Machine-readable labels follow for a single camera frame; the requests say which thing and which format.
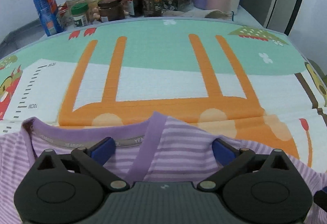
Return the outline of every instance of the green cap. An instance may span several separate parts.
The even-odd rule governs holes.
[[[78,3],[72,7],[72,15],[85,13],[89,10],[88,3]]]

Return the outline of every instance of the orange giraffe body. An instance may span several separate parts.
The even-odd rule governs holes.
[[[292,137],[286,136],[286,140],[279,139],[271,127],[265,123],[265,111],[260,106],[246,73],[227,41],[222,36],[216,36],[216,39],[232,65],[246,98],[222,95],[219,82],[200,38],[195,34],[190,34],[189,40],[197,58],[208,97],[116,101],[119,75],[127,41],[127,38],[122,36],[116,42],[102,101],[84,105],[73,111],[86,67],[97,45],[97,40],[92,40],[84,50],[68,86],[59,112],[59,124],[61,126],[92,126],[96,125],[94,120],[104,115],[115,116],[117,120],[121,120],[121,124],[127,125],[142,122],[148,119],[154,111],[159,111],[164,115],[173,116],[193,125],[198,124],[201,127],[200,123],[203,121],[200,119],[201,114],[213,109],[222,113],[222,116],[212,116],[206,118],[204,122],[212,122],[218,132],[220,123],[233,120],[233,129],[236,129],[235,138],[258,141],[274,148],[282,148],[290,155],[298,158]],[[113,123],[108,118],[102,125],[113,125]]]

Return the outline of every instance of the metal screw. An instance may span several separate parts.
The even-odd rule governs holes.
[[[111,182],[110,186],[114,189],[122,189],[126,186],[126,182],[124,181],[113,181]]]
[[[203,189],[213,189],[216,187],[216,184],[212,181],[203,181],[203,182],[200,182],[200,186]]]

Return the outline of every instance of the blue package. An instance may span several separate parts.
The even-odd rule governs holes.
[[[33,0],[45,33],[48,36],[64,31],[56,0]]]

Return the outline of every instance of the striped shirt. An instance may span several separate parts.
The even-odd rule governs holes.
[[[236,149],[248,147],[259,154],[272,151],[272,148],[257,142],[213,136],[159,113],[138,124],[82,130],[61,129],[35,117],[30,118],[23,122],[18,133],[0,136],[0,224],[21,223],[13,197],[35,157],[47,148],[54,149],[57,154],[67,154],[77,146],[89,147],[108,136],[116,141],[118,147],[104,167],[129,183],[199,183],[222,168],[212,151],[215,138],[223,139]],[[120,143],[125,143],[125,147],[119,147]],[[327,186],[326,174],[316,173],[291,156],[290,159],[312,194]],[[305,223],[327,223],[327,213],[313,204]]]

